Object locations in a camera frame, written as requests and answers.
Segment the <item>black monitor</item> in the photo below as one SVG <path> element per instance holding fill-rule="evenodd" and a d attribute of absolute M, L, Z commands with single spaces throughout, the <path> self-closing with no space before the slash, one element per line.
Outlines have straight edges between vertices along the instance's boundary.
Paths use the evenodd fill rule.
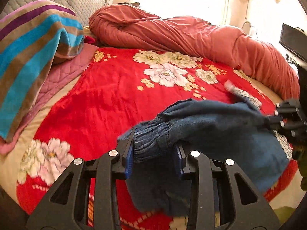
<path fill-rule="evenodd" d="M 283 23 L 279 43 L 302 61 L 307 62 L 307 35 L 303 32 Z"/>

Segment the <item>beige bed sheet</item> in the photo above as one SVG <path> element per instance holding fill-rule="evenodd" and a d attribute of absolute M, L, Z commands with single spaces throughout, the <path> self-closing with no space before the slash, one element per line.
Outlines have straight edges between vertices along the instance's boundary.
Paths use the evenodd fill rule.
<path fill-rule="evenodd" d="M 16 182 L 17 173 L 20 167 L 20 161 L 26 148 L 33 139 L 39 125 L 43 119 L 49 113 L 51 107 L 63 96 L 65 96 L 75 85 L 79 77 L 67 84 L 63 89 L 61 89 L 53 98 L 39 111 L 33 121 L 24 129 L 20 135 L 16 147 L 7 156 L 0 156 L 0 186 L 8 193 L 8 195 L 17 201 L 16 197 Z M 281 102 L 281 98 L 275 94 L 272 90 L 267 88 L 260 82 L 249 79 L 254 85 L 258 87 L 267 97 L 272 100 L 273 103 Z M 296 208 L 304 196 L 304 191 L 300 189 L 300 181 L 302 177 L 299 172 L 296 173 L 291 184 L 282 191 L 276 198 L 270 203 L 273 209 L 290 206 Z"/>
<path fill-rule="evenodd" d="M 33 139 L 41 122 L 48 115 L 51 107 L 73 88 L 79 77 L 80 76 L 63 87 L 48 101 L 48 103 L 41 108 L 32 122 L 23 130 L 15 148 L 10 153 L 8 153 L 6 156 L 0 155 L 0 186 L 14 201 L 17 202 L 16 182 L 22 156 L 31 143 L 31 140 Z"/>
<path fill-rule="evenodd" d="M 96 39 L 96 36 L 90 31 L 89 27 L 83 27 L 83 34 Z"/>

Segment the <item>pink quilted blanket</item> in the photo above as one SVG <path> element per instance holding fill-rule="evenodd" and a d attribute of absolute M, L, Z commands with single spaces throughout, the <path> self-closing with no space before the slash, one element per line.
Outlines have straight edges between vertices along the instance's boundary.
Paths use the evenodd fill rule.
<path fill-rule="evenodd" d="M 298 78 L 280 52 L 237 27 L 212 25 L 191 16 L 161 19 L 125 4 L 98 9 L 89 24 L 108 45 L 206 57 L 241 69 L 284 100 L 299 97 Z"/>
<path fill-rule="evenodd" d="M 29 122 L 31 122 L 39 110 L 53 97 L 54 94 L 84 71 L 91 62 L 97 49 L 98 47 L 96 46 L 84 43 L 84 47 L 79 55 L 71 60 L 66 60 L 61 64 L 53 65 L 51 67 L 48 77 L 37 96 L 35 105 L 22 119 L 14 134 L 13 141 L 11 143 L 6 143 L 3 138 L 0 137 L 0 154 L 7 154 L 13 150 L 23 129 Z"/>

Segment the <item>blue cloth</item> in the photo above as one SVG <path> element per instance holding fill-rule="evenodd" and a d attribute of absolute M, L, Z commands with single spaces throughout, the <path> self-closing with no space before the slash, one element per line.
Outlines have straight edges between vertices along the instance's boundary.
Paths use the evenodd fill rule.
<path fill-rule="evenodd" d="M 174 144 L 198 150 L 210 159 L 233 159 L 261 191 L 267 191 L 286 169 L 289 160 L 274 132 L 262 129 L 265 117 L 247 100 L 178 101 L 155 119 L 137 125 L 135 164 L 126 181 L 140 211 L 162 208 L 170 216 L 188 215 L 190 181 L 175 174 Z M 126 132 L 120 139 L 130 135 Z"/>
<path fill-rule="evenodd" d="M 77 56 L 84 35 L 72 10 L 47 0 L 21 7 L 1 25 L 0 137 L 10 143 L 52 64 Z"/>

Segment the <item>purple stripe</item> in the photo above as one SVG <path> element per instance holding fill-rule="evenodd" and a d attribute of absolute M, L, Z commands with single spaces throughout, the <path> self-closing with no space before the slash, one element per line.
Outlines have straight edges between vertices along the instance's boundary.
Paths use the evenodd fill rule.
<path fill-rule="evenodd" d="M 30 2 L 30 3 L 27 3 L 26 5 L 23 5 L 22 7 L 19 7 L 18 9 L 14 10 L 13 12 L 7 14 L 5 17 L 3 17 L 1 20 L 0 20 L 0 23 L 4 22 L 7 18 L 9 17 L 12 17 L 13 15 L 15 15 L 18 11 L 22 10 L 22 9 L 25 9 L 29 6 L 32 6 L 33 4 L 35 3 L 39 3 L 39 2 L 42 2 L 42 1 L 48 1 L 48 0 L 37 0 L 37 1 L 34 1 L 34 2 Z"/>
<path fill-rule="evenodd" d="M 65 8 L 65 7 L 61 7 L 61 6 L 58 6 L 58 5 L 45 5 L 45 6 L 42 6 L 42 7 L 38 7 L 34 10 L 31 10 L 31 11 L 15 18 L 9 24 L 7 24 L 2 30 L 0 30 L 0 41 L 6 35 L 8 35 L 10 32 L 12 32 L 15 28 L 19 27 L 22 24 L 27 23 L 28 21 L 32 20 L 33 18 L 35 18 L 36 16 L 38 16 L 42 12 L 47 11 L 49 9 L 57 9 L 59 11 L 64 11 L 64 12 L 67 12 L 67 13 L 73 15 L 73 16 L 76 16 L 76 14 L 73 11 L 71 11 L 70 9 Z"/>

